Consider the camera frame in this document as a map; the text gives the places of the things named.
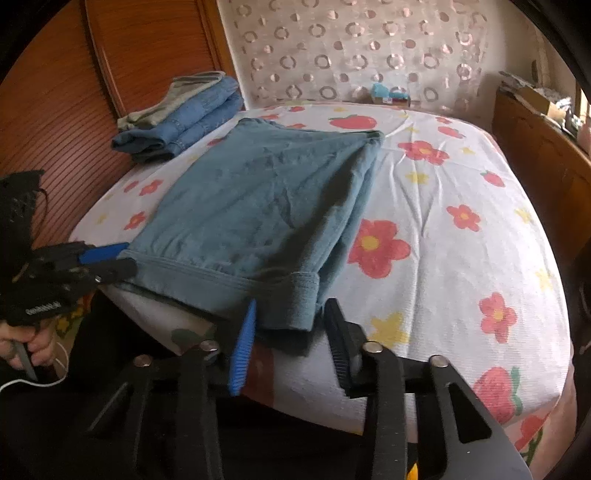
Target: stack of folded clothes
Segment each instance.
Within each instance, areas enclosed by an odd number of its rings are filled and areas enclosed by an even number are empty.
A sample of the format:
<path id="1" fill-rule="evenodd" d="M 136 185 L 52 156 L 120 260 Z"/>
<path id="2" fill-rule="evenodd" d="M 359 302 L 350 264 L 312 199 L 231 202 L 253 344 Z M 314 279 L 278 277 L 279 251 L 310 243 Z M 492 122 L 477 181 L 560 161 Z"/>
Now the stack of folded clothes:
<path id="1" fill-rule="evenodd" d="M 238 83 L 224 72 L 177 77 L 158 105 L 117 121 L 114 150 L 130 153 L 134 162 L 170 160 L 242 108 Z"/>

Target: wooden wardrobe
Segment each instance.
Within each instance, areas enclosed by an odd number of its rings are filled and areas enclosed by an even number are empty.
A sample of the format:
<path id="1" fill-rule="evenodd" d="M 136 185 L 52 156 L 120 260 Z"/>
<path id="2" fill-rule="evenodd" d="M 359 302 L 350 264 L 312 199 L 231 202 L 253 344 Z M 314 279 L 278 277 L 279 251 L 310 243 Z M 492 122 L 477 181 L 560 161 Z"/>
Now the wooden wardrobe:
<path id="1" fill-rule="evenodd" d="M 46 171 L 37 247 L 67 241 L 132 167 L 110 148 L 116 119 L 206 70 L 235 76 L 215 0 L 71 0 L 49 20 L 0 84 L 0 176 Z"/>

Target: white bedsheet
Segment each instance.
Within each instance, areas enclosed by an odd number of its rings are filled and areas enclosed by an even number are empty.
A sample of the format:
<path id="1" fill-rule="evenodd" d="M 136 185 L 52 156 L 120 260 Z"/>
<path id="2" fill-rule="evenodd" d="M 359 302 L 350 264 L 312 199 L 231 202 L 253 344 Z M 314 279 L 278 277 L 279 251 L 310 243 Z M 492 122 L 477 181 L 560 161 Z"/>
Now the white bedsheet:
<path id="1" fill-rule="evenodd" d="M 243 116 L 293 128 L 384 132 L 364 220 L 331 295 L 347 320 L 397 354 L 450 358 L 509 437 L 523 442 L 522 422 L 534 414 L 545 418 L 565 384 L 566 303 L 530 201 L 492 138 L 472 125 L 371 105 L 303 103 L 241 112 L 179 157 L 134 168 L 72 238 L 95 245 L 132 241 L 168 188 Z M 176 352 L 191 332 L 207 328 L 170 305 L 113 287 L 106 292 Z M 323 336 L 306 358 L 257 345 L 245 393 L 302 419 L 362 430 L 364 401 L 343 396 Z M 411 404 L 408 421 L 412 440 Z"/>

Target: strawberry print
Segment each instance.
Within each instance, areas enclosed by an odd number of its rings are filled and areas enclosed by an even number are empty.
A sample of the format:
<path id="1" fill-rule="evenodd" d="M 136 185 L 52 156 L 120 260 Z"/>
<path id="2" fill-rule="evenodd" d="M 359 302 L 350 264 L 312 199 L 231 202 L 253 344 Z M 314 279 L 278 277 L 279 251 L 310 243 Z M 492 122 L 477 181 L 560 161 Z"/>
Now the strawberry print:
<path id="1" fill-rule="evenodd" d="M 163 183 L 162 180 L 154 180 L 152 183 L 150 183 L 142 188 L 142 190 L 139 193 L 139 196 L 143 197 L 144 195 L 149 195 L 150 193 L 154 193 L 156 190 L 158 190 L 158 187 L 160 187 L 162 185 L 162 183 Z"/>
<path id="2" fill-rule="evenodd" d="M 363 219 L 347 263 L 358 263 L 370 278 L 386 278 L 393 260 L 403 260 L 410 255 L 410 245 L 394 238 L 397 233 L 396 224 L 388 220 Z"/>
<path id="3" fill-rule="evenodd" d="M 513 367 L 511 374 L 502 367 L 486 371 L 474 384 L 472 390 L 484 403 L 500 424 L 507 423 L 515 415 L 520 415 L 523 406 L 517 397 L 519 388 L 519 369 Z"/>
<path id="4" fill-rule="evenodd" d="M 139 183 L 139 182 L 138 182 L 137 180 L 134 180 L 134 181 L 132 181 L 132 182 L 128 183 L 128 184 L 125 186 L 125 188 L 123 189 L 123 193 L 127 193 L 128 191 L 130 191 L 130 190 L 133 190 L 134 188 L 136 188 L 136 187 L 137 187 L 138 183 Z"/>
<path id="5" fill-rule="evenodd" d="M 364 115 L 349 115 L 344 117 L 329 118 L 333 127 L 349 130 L 370 130 L 378 124 L 375 118 Z"/>
<path id="6" fill-rule="evenodd" d="M 515 310 L 505 305 L 503 295 L 494 292 L 489 298 L 482 299 L 478 306 L 484 315 L 480 328 L 484 333 L 494 333 L 496 341 L 507 343 L 509 327 L 517 323 Z"/>
<path id="7" fill-rule="evenodd" d="M 505 186 L 505 182 L 503 182 L 503 179 L 499 177 L 496 173 L 487 170 L 486 172 L 481 173 L 480 175 L 482 175 L 482 178 L 484 178 L 488 183 L 494 185 L 495 187 Z"/>
<path id="8" fill-rule="evenodd" d="M 270 115 L 260 116 L 259 118 L 263 120 L 277 120 L 279 118 L 279 115 L 277 113 L 272 113 Z"/>
<path id="9" fill-rule="evenodd" d="M 480 230 L 480 226 L 478 225 L 478 222 L 480 222 L 480 217 L 467 205 L 460 205 L 459 207 L 447 207 L 447 212 L 453 216 L 453 223 L 458 228 L 469 228 L 473 232 Z"/>
<path id="10" fill-rule="evenodd" d="M 406 156 L 411 160 L 427 160 L 432 165 L 442 165 L 449 155 L 442 150 L 434 148 L 429 142 L 417 140 L 416 142 L 399 143 Z"/>
<path id="11" fill-rule="evenodd" d="M 521 422 L 521 438 L 515 442 L 515 448 L 517 451 L 522 451 L 536 433 L 543 427 L 545 420 L 537 417 L 536 415 L 530 415 L 523 422 Z"/>
<path id="12" fill-rule="evenodd" d="M 444 134 L 447 135 L 449 137 L 453 137 L 453 138 L 466 138 L 465 135 L 462 135 L 459 131 L 457 131 L 455 128 L 451 128 L 451 127 L 439 127 L 438 130 Z"/>
<path id="13" fill-rule="evenodd" d="M 125 225 L 125 228 L 123 228 L 123 230 L 134 230 L 137 227 L 140 226 L 141 223 L 145 222 L 146 220 L 146 212 L 139 212 L 136 213 L 135 215 L 132 215 L 131 218 L 129 219 L 129 223 L 127 225 Z"/>

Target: metal bolt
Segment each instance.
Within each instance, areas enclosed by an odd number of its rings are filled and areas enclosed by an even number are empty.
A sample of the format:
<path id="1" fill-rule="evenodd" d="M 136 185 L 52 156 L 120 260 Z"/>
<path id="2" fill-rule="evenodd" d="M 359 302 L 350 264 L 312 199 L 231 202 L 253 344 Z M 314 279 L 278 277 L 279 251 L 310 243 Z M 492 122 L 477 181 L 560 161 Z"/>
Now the metal bolt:
<path id="1" fill-rule="evenodd" d="M 149 367 L 152 365 L 152 357 L 149 355 L 138 355 L 134 358 L 134 365 L 136 367 Z"/>
<path id="2" fill-rule="evenodd" d="M 443 355 L 433 355 L 429 361 L 431 362 L 432 366 L 434 367 L 447 367 L 449 365 L 449 360 L 445 358 Z"/>
<path id="3" fill-rule="evenodd" d="M 199 344 L 199 348 L 204 352 L 217 352 L 220 345 L 215 340 L 204 340 Z"/>
<path id="4" fill-rule="evenodd" d="M 367 353 L 380 353 L 384 351 L 384 347 L 378 342 L 365 342 L 363 344 L 363 350 Z"/>

